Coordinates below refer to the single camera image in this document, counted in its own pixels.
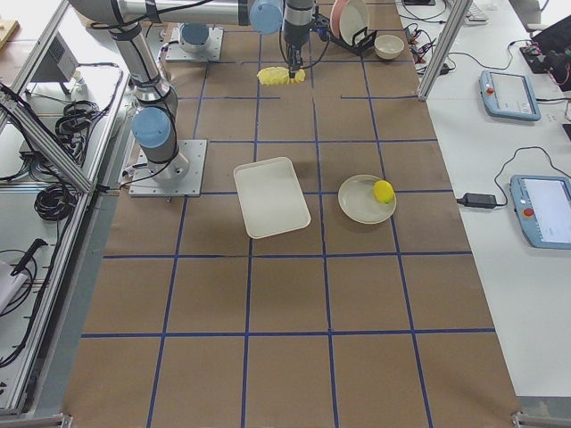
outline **white mounting plate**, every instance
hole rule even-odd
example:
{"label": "white mounting plate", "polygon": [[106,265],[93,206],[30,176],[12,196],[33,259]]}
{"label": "white mounting plate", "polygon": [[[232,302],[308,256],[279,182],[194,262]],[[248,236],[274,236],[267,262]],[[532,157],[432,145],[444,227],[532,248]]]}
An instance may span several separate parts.
{"label": "white mounting plate", "polygon": [[[179,140],[178,149],[190,162],[190,167],[185,176],[170,181],[157,181],[154,177],[149,177],[151,174],[148,169],[138,169],[133,180],[148,178],[130,185],[128,194],[133,197],[200,196],[203,185],[204,161],[206,160],[206,145],[206,140]],[[137,162],[146,162],[143,151],[139,154]]]}
{"label": "white mounting plate", "polygon": [[[165,60],[167,62],[218,62],[220,61],[220,51],[222,50],[223,29],[210,28],[210,45],[200,52],[187,52],[180,48],[178,44],[169,45],[169,50]],[[172,30],[170,41],[178,42],[178,27]]]}

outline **wooden block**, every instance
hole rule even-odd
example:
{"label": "wooden block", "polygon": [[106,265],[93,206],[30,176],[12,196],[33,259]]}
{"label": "wooden block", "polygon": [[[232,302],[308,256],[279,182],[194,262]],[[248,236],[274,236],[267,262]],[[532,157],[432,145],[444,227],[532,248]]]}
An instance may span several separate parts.
{"label": "wooden block", "polygon": [[8,41],[10,35],[18,28],[18,21],[0,20],[0,49]]}

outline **beige bowl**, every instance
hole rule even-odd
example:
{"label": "beige bowl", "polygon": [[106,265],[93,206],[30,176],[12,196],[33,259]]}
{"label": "beige bowl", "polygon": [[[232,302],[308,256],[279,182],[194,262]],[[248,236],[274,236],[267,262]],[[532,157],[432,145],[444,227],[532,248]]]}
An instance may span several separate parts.
{"label": "beige bowl", "polygon": [[393,60],[404,50],[401,38],[391,34],[383,34],[375,39],[375,52],[382,60]]}

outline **yellow sponge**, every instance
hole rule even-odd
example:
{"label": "yellow sponge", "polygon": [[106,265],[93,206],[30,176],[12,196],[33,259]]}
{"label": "yellow sponge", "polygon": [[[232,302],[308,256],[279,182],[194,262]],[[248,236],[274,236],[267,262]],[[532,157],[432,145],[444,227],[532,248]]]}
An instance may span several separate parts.
{"label": "yellow sponge", "polygon": [[262,85],[301,83],[305,80],[305,70],[297,70],[295,78],[289,78],[289,71],[285,67],[267,67],[258,71],[258,80]]}

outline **round plate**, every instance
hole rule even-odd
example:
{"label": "round plate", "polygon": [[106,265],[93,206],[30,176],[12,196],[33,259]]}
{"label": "round plate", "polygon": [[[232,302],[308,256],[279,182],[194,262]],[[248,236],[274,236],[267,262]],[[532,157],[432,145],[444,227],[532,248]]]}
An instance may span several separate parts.
{"label": "round plate", "polygon": [[[349,0],[341,11],[339,19],[339,32],[341,38],[347,45],[353,42],[353,36],[359,31],[368,27],[368,9],[363,0]],[[365,33],[360,33],[355,37],[355,44],[365,38]]]}
{"label": "round plate", "polygon": [[379,202],[373,185],[381,178],[361,174],[345,180],[339,187],[339,205],[349,218],[365,225],[375,225],[390,218],[396,209],[396,197],[390,203]]}
{"label": "round plate", "polygon": [[341,19],[341,12],[347,2],[348,0],[335,0],[331,8],[331,14],[329,15],[329,28],[331,28],[331,32],[337,38],[341,38],[341,34],[339,34],[339,20]]}

